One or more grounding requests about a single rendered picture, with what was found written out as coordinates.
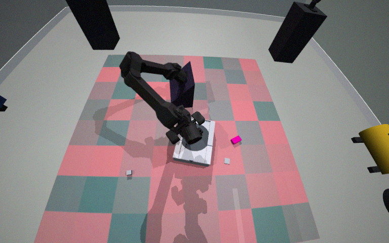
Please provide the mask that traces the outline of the magenta rectangular block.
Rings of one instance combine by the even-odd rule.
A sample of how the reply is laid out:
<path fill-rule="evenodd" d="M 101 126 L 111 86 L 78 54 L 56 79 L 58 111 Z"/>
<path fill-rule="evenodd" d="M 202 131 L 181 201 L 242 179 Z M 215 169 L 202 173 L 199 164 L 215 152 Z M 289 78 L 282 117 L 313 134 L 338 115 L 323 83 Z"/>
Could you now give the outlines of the magenta rectangular block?
<path fill-rule="evenodd" d="M 236 143 L 238 143 L 240 141 L 241 141 L 241 138 L 239 136 L 236 136 L 236 137 L 231 139 L 231 142 L 233 145 L 235 145 Z"/>

